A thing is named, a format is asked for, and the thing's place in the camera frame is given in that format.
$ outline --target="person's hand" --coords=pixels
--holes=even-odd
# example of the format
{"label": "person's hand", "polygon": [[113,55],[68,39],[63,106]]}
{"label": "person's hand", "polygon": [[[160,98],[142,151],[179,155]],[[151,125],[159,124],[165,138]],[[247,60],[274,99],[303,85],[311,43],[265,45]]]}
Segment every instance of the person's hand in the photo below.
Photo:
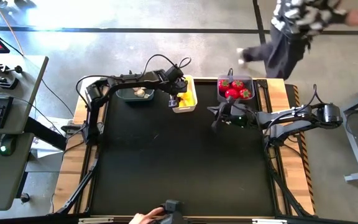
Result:
{"label": "person's hand", "polygon": [[352,9],[347,13],[345,24],[348,26],[358,26],[358,9]]}
{"label": "person's hand", "polygon": [[137,213],[134,218],[129,222],[129,224],[148,224],[153,221],[154,216],[158,215],[159,213],[162,213],[163,211],[164,208],[159,207],[153,209],[147,215]]}

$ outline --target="white container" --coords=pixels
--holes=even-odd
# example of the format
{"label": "white container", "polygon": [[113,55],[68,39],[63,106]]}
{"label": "white container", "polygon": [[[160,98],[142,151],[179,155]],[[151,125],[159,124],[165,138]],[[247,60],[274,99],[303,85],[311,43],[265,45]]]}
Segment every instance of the white container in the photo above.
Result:
{"label": "white container", "polygon": [[196,85],[194,84],[194,78],[191,75],[184,75],[184,77],[188,81],[189,81],[189,79],[191,80],[190,82],[188,82],[187,88],[189,88],[189,87],[191,88],[191,91],[193,92],[193,99],[194,99],[195,104],[193,106],[172,108],[173,112],[175,112],[175,113],[192,112],[192,111],[194,111],[194,109],[196,109],[196,106],[198,103],[197,94],[196,94]]}

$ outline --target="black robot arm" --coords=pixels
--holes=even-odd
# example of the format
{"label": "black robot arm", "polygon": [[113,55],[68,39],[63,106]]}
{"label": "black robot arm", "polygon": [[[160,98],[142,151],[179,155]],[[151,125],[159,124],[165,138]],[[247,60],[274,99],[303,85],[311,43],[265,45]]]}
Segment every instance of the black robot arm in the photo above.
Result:
{"label": "black robot arm", "polygon": [[178,93],[187,91],[187,81],[183,78],[180,67],[173,65],[168,71],[155,70],[142,74],[111,76],[100,79],[86,87],[86,100],[88,102],[87,116],[83,130],[83,138],[87,146],[94,146],[98,142],[98,116],[99,109],[109,101],[112,94],[120,89],[145,87],[151,90],[162,90],[171,95],[169,107],[178,106]]}
{"label": "black robot arm", "polygon": [[212,124],[215,131],[223,123],[235,124],[242,128],[257,126],[259,129],[270,130],[269,135],[266,135],[267,131],[264,132],[265,142],[275,146],[283,146],[287,137],[301,131],[314,128],[332,129],[342,124],[341,112],[332,103],[319,103],[266,113],[254,112],[246,105],[228,98],[227,102],[208,109],[215,114],[215,121]]}

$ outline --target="shoe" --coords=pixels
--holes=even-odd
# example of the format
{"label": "shoe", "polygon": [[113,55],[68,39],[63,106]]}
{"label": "shoe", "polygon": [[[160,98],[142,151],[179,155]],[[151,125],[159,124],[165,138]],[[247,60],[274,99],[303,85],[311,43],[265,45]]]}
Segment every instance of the shoe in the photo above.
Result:
{"label": "shoe", "polygon": [[246,62],[246,60],[244,59],[244,54],[243,54],[244,49],[242,49],[242,48],[237,48],[236,50],[237,50],[237,55],[238,55],[238,57],[239,57],[239,60],[238,60],[239,66],[242,67],[242,68],[247,68],[247,67],[248,67],[248,66],[247,66],[247,62]]}

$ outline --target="concrete floor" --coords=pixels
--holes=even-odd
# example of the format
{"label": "concrete floor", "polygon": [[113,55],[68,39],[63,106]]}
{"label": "concrete floor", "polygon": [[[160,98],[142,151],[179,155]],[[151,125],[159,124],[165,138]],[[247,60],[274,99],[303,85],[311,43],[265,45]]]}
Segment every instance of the concrete floor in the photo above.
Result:
{"label": "concrete floor", "polygon": [[[265,29],[275,7],[273,0],[259,0]],[[358,1],[345,1],[344,6],[358,7]],[[130,27],[130,28],[194,28],[256,29],[251,0],[114,0],[95,4],[77,1],[27,1],[15,6],[9,1],[4,10],[13,26],[22,27]],[[0,18],[0,26],[5,26]],[[332,30],[350,30],[336,26]],[[85,75],[118,75],[128,70],[141,72],[145,61],[160,53],[174,62],[190,56],[193,62],[185,73],[216,77],[236,67],[236,47],[259,44],[257,34],[135,34],[77,32],[17,32],[27,55],[50,58],[45,82],[74,110],[77,95],[74,85]],[[0,36],[15,44],[9,32]],[[149,69],[168,68],[161,59],[152,61]],[[264,75],[262,63],[250,65],[254,77]],[[235,73],[244,73],[235,69]],[[311,52],[299,63],[289,84],[297,85],[302,102],[308,101],[313,84],[324,101],[345,105],[358,93],[358,35],[323,35],[315,38]],[[37,107],[47,116],[69,118],[61,103],[42,86]],[[358,172],[356,160],[344,128],[315,129],[306,133],[314,200],[317,214],[323,218],[358,221],[358,181],[347,184],[343,176]],[[33,173],[25,191],[32,203],[0,212],[0,218],[43,215],[48,213],[57,174]]]}

